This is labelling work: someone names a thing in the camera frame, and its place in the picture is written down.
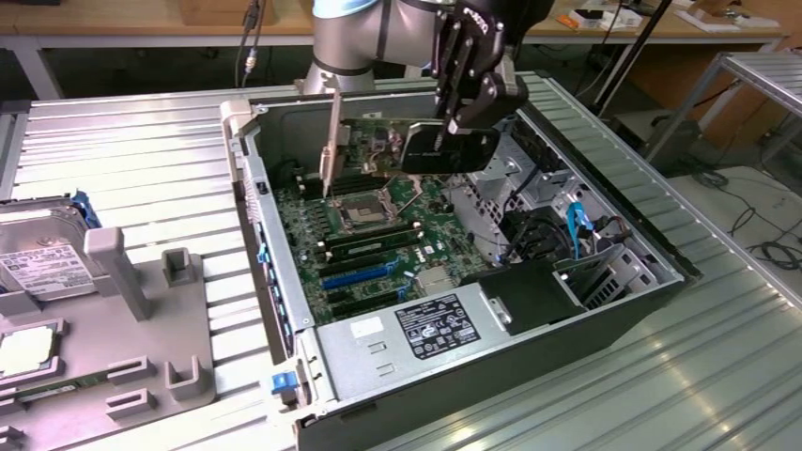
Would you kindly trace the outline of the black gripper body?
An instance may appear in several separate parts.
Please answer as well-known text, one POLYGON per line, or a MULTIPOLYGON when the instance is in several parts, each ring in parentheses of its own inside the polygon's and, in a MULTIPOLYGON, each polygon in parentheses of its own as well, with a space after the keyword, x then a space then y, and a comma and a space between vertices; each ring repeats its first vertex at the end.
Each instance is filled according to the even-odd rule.
POLYGON ((442 11, 442 70, 494 70, 531 27, 531 1, 455 1, 442 11))

